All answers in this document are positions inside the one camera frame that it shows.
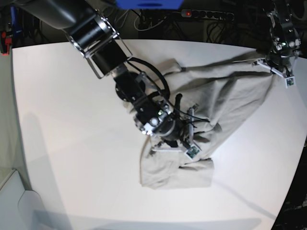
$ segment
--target white cable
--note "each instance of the white cable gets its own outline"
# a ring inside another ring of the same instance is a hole
[[[150,28],[147,28],[147,29],[140,30],[139,28],[136,27],[136,21],[138,20],[138,18],[139,18],[139,16],[136,17],[136,19],[134,20],[134,23],[133,23],[134,29],[136,29],[137,31],[148,31],[148,30],[154,29],[155,27],[157,27],[157,26],[159,26],[161,23],[163,23],[163,22],[165,21],[165,19],[166,19],[166,17],[165,17],[162,21],[160,21],[160,22],[157,23],[156,25],[154,25],[154,26],[152,26],[152,27],[150,27]]]
[[[120,19],[126,16],[127,13],[129,13],[130,10],[126,10],[118,19],[115,18],[115,23],[118,23]]]
[[[117,27],[117,29],[121,29],[121,28],[124,27],[124,25],[125,25],[125,23],[126,23],[126,20],[127,20],[127,18],[128,18],[129,13],[130,13],[130,10],[128,10],[128,11],[126,11],[126,12],[124,13],[124,14],[126,15],[125,18],[124,18],[124,21],[123,21],[123,23],[121,24],[121,26]]]

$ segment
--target white tabletop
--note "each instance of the white tabletop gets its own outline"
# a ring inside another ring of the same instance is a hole
[[[129,40],[156,65],[196,66],[248,48]],[[279,81],[265,103],[213,155],[210,188],[152,190],[139,184],[145,136],[116,96],[69,44],[13,50],[25,158],[33,189],[58,229],[271,229],[307,134],[297,87]]]

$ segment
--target red switch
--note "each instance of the red switch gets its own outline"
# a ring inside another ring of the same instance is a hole
[[[190,18],[192,17],[192,11],[191,10],[182,10],[181,16],[184,18]]]

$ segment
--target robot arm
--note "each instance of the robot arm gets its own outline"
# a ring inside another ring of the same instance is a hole
[[[272,0],[272,10],[268,11],[268,16],[272,22],[273,46],[267,58],[257,64],[289,79],[293,77],[292,70],[288,69],[290,57],[294,54],[298,56],[300,40],[291,22],[287,1]],[[93,63],[105,76],[114,79],[118,96],[132,103],[136,110],[134,121],[143,134],[158,136],[161,142],[172,148],[179,148],[191,159],[197,155],[200,148],[193,140],[193,122],[208,120],[195,117],[194,107],[186,113],[181,111],[181,94],[177,95],[175,105],[170,103],[170,91],[162,74],[143,60],[126,56],[115,41],[119,38],[119,33],[107,18],[95,11],[85,0],[17,0],[15,4],[52,27],[63,30],[98,78],[102,77]],[[160,89],[145,72],[131,62],[149,67],[160,78],[164,89]],[[133,66],[139,73],[129,72],[126,64]],[[153,85],[157,91],[146,95],[144,81]]]
[[[127,57],[115,41],[119,38],[119,33],[107,18],[95,11],[86,1],[17,0],[15,4],[52,27],[63,30],[98,78],[102,77],[95,70],[93,63],[104,76],[114,79],[119,97],[132,103],[137,112],[135,125],[143,134],[158,136],[171,147],[181,147],[190,158],[200,151],[193,138],[190,138],[193,135],[191,119],[202,119],[194,117],[192,111],[180,111],[180,95],[177,97],[176,106],[170,103],[170,91],[163,75],[151,64],[135,57]],[[139,62],[149,67],[161,79],[164,89],[160,89],[145,72],[131,62]],[[125,64],[132,65],[139,73],[129,72]],[[142,85],[144,81],[148,81],[157,91],[146,95]]]

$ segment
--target crumpled fabric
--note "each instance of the crumpled fabric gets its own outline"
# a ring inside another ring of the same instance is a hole
[[[151,147],[159,140],[148,140],[140,161],[142,186],[178,189],[211,185],[214,163],[210,157],[262,105],[276,81],[269,70],[253,65],[261,57],[250,52],[207,66],[182,68],[171,61],[168,66],[161,65],[170,101],[175,103],[181,93],[180,109],[187,111],[197,104],[195,116],[210,122],[194,124],[194,140],[201,152],[193,160],[183,152],[153,152]]]

